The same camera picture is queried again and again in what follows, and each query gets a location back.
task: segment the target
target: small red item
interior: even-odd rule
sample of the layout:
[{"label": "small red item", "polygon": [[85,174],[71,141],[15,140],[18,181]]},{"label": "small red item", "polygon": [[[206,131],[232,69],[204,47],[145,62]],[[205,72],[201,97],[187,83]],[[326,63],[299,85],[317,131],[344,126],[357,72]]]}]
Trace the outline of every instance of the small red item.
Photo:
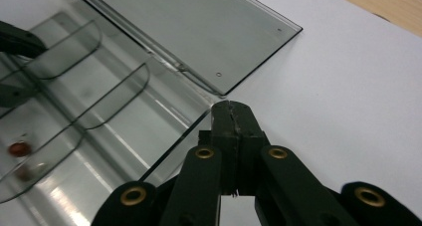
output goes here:
[{"label": "small red item", "polygon": [[25,141],[19,141],[9,146],[9,153],[15,157],[27,156],[32,152],[31,145]]},{"label": "small red item", "polygon": [[28,182],[33,178],[31,170],[25,164],[17,168],[14,173],[16,177],[18,177],[20,180],[24,182]]}]

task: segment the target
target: wooden surface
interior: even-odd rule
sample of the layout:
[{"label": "wooden surface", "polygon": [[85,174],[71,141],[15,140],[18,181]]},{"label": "wooden surface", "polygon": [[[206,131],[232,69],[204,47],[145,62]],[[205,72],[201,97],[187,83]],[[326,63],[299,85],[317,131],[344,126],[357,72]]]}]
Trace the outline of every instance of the wooden surface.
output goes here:
[{"label": "wooden surface", "polygon": [[347,0],[422,37],[422,0]]}]

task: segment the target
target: brass screw insert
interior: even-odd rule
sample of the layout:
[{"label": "brass screw insert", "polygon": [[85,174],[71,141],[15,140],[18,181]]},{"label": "brass screw insert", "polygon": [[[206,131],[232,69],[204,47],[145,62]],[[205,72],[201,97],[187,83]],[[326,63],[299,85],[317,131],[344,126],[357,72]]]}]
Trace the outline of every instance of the brass screw insert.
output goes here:
[{"label": "brass screw insert", "polygon": [[272,148],[268,151],[268,154],[277,159],[283,159],[288,156],[288,153],[280,148]]},{"label": "brass screw insert", "polygon": [[[137,197],[127,197],[129,193],[137,193]],[[146,191],[144,188],[139,186],[133,186],[125,190],[120,197],[120,202],[126,206],[133,206],[142,202],[146,197]]]},{"label": "brass screw insert", "polygon": [[358,187],[354,190],[354,195],[363,203],[373,207],[383,207],[385,205],[385,199],[370,188]]},{"label": "brass screw insert", "polygon": [[206,147],[199,148],[195,151],[195,155],[198,158],[203,158],[203,159],[211,158],[214,155],[214,150],[212,150],[210,148],[206,148]]}]

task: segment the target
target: white table surface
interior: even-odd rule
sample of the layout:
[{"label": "white table surface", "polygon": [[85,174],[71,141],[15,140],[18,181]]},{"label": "white table surface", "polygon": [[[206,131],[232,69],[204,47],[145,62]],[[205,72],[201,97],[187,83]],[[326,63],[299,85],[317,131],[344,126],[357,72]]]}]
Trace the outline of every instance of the white table surface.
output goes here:
[{"label": "white table surface", "polygon": [[422,218],[422,38],[345,0],[259,1],[304,30],[229,99],[323,185],[368,182]]}]

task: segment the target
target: red object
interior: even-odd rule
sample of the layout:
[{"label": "red object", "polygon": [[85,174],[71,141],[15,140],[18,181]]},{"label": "red object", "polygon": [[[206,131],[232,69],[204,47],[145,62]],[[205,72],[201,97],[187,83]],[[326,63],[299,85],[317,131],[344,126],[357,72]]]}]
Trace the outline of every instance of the red object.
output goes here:
[{"label": "red object", "polygon": [[32,152],[31,145],[24,141],[13,143],[9,146],[9,153],[15,157],[27,156]]}]

